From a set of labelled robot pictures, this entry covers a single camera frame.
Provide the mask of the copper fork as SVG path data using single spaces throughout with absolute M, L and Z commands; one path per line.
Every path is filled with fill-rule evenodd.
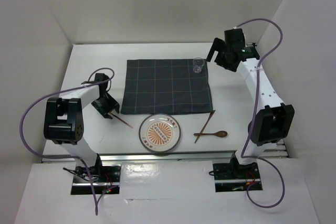
M 115 114 L 113 114 L 113 113 L 111 113 L 111 112 L 109 112 L 108 115 L 111 116 L 111 117 L 113 117 L 113 118 L 118 119 L 120 122 L 122 122 L 123 124 L 127 125 L 127 126 L 130 127 L 131 129 L 133 129 L 133 126 L 132 126 L 131 124 L 127 123 L 125 120 L 121 119 L 121 118 L 118 117 L 117 115 L 115 115 Z

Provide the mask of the small clear glass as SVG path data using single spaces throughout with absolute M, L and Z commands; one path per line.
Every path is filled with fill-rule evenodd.
M 197 57 L 193 59 L 193 72 L 201 73 L 204 67 L 204 59 Z

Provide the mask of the dark grey checked cloth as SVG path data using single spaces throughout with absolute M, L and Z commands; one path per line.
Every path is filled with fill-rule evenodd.
M 213 110 L 208 67 L 192 59 L 127 61 L 122 114 L 202 114 Z

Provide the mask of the patterned ceramic plate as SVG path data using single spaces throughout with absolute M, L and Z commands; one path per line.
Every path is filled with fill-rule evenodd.
M 139 127 L 139 140 L 150 152 L 166 153 L 173 150 L 181 139 L 178 121 L 167 114 L 148 116 Z

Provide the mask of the brown wooden spoon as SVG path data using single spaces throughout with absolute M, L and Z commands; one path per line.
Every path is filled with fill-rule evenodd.
M 226 137 L 228 133 L 226 131 L 218 131 L 215 133 L 194 133 L 194 136 L 216 136 L 216 137 Z

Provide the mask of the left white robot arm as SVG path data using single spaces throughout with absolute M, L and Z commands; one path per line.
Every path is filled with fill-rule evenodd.
M 46 103 L 44 137 L 60 145 L 76 159 L 76 170 L 91 181 L 103 177 L 102 161 L 84 139 L 82 111 L 91 105 L 105 119 L 111 119 L 111 112 L 120 112 L 119 103 L 108 93 L 109 77 L 96 73 L 93 81 L 85 81 L 79 90 L 62 97 L 51 97 Z

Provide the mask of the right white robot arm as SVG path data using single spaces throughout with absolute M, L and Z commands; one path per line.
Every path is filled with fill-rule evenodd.
M 238 73 L 255 103 L 247 140 L 232 155 L 228 169 L 233 177 L 244 178 L 256 168 L 256 159 L 267 148 L 287 137 L 295 110 L 275 92 L 259 53 L 255 46 L 246 44 L 242 29 L 226 30 L 224 39 L 215 38 L 206 60 Z

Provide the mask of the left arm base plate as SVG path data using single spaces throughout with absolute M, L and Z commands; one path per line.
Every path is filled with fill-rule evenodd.
M 92 195 L 89 176 L 83 167 L 63 168 L 73 176 L 71 195 Z M 114 195 L 120 193 L 121 165 L 102 166 L 100 174 L 90 169 L 94 192 Z

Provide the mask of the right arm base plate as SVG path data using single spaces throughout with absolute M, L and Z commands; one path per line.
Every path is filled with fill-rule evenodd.
M 243 168 L 230 163 L 214 163 L 213 170 L 208 172 L 214 178 L 215 191 L 236 192 L 249 190 L 263 190 L 257 163 Z

